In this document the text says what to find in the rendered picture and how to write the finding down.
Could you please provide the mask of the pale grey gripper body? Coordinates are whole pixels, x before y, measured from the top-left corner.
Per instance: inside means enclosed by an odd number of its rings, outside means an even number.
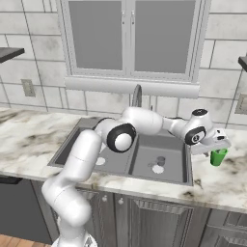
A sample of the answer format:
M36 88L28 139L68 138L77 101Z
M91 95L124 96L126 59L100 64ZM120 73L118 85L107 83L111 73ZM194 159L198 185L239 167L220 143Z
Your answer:
M197 155L197 154L202 154L206 152L227 149L230 146L231 146L231 142L228 138L226 138L224 140L217 141L210 145L199 143L197 145L191 146L190 150L193 155Z

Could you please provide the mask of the green cup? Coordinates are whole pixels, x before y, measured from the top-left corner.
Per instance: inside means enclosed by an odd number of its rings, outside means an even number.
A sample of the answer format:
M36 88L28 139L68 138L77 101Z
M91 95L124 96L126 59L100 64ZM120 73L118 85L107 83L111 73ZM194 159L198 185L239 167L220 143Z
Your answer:
M227 153L227 149L212 151L210 153L210 164L212 166L220 166Z

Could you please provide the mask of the grey double basin sink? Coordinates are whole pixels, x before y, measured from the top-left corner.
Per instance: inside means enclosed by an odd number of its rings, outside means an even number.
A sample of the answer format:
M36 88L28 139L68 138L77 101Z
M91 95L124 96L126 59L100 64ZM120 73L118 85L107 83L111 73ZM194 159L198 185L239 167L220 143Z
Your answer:
M190 147L162 129L157 135L137 134L129 151L105 148L94 171L108 175L193 185Z

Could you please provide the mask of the grey drawer front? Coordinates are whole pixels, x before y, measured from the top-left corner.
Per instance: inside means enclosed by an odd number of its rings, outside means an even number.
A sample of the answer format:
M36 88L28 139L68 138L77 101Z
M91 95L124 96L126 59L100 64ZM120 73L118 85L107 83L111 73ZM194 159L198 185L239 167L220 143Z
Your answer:
M213 209L199 247L247 247L247 213Z

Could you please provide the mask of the grey cupboard door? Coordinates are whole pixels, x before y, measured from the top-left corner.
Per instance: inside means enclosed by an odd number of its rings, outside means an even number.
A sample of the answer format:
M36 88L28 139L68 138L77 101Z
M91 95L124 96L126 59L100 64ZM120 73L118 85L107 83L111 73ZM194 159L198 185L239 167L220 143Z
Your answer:
M117 247L113 194L83 189L78 191L92 208L92 214L85 229L96 240L98 247ZM104 195L107 195L107 202L102 201Z
M191 207L122 194L114 199L118 247L184 247Z

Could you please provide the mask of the grey curved tap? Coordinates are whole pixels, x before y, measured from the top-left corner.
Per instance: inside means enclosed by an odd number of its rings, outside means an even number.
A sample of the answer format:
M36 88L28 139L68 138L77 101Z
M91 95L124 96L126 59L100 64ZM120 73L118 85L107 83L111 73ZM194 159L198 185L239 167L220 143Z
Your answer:
M131 102L131 106L130 108L133 111L137 111L137 110L150 110L150 111L154 111L154 106L151 103L151 96L148 96L149 102L147 105L143 105L143 90L142 90L142 86L137 84L134 92L133 92L133 97L132 97L132 102Z

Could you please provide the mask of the white framed window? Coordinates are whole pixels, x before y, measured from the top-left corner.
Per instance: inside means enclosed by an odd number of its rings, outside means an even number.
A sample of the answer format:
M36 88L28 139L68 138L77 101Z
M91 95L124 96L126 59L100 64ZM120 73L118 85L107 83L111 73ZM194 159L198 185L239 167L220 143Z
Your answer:
M211 0L56 0L68 89L196 98Z

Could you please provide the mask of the dark grey dishwasher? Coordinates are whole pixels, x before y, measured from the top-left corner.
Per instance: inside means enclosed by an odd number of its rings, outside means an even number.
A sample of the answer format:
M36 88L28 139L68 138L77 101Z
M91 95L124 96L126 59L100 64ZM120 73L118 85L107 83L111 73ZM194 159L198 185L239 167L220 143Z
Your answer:
M0 234L52 243L29 179L0 177Z

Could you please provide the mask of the grey wall outlet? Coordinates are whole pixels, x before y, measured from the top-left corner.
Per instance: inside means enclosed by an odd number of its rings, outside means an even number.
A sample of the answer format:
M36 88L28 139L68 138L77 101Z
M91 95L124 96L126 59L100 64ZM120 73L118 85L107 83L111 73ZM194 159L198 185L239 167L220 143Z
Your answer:
M239 96L236 108L236 114L247 115L247 94L241 94Z
M34 85L31 79L22 79L21 83L22 83L24 94L26 96L30 96L30 97L36 96Z

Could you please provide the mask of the dark wall shelf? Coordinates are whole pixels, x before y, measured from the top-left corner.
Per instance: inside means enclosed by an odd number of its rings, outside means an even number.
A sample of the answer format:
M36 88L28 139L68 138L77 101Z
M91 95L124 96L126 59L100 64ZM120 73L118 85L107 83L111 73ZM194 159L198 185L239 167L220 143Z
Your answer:
M0 64L11 60L14 57L17 57L23 54L25 50L23 48L16 47L0 47Z
M238 63L242 66L242 68L247 72L247 55L244 57L238 58Z

